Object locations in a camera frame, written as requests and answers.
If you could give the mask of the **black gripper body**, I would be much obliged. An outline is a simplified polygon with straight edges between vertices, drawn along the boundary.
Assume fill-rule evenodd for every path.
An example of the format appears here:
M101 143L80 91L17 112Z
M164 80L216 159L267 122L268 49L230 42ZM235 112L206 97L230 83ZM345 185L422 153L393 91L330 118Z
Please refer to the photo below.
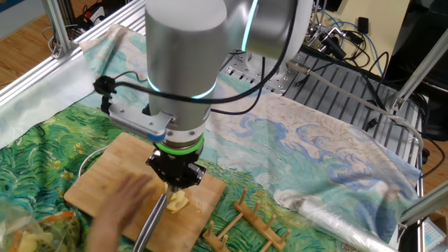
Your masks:
M160 150L160 149L157 149L156 152L165 152L174 158L173 165L171 166L174 184L180 184L180 179L181 179L184 169L190 163L196 164L196 161L199 160L200 153L201 153L199 150L196 150L189 154L179 155L179 154L168 153L167 151Z

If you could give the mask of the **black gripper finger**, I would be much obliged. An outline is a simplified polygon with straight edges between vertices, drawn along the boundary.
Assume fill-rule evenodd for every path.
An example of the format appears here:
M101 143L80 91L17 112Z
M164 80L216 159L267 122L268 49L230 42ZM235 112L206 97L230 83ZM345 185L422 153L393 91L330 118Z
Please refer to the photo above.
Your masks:
M154 170L162 181L167 183L169 186L173 186L173 161L174 158L165 152L153 152L147 159L146 164Z
M184 169L180 179L180 188L189 188L190 186L198 186L206 173L206 169L195 163L190 163Z

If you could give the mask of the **bare person hand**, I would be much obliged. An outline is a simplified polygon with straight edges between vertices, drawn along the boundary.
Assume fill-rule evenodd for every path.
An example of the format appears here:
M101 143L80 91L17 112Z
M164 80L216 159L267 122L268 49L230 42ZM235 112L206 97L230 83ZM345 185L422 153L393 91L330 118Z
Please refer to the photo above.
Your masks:
M132 222L144 201L154 194L152 181L153 177L147 174L126 175L101 206L94 226L120 234Z

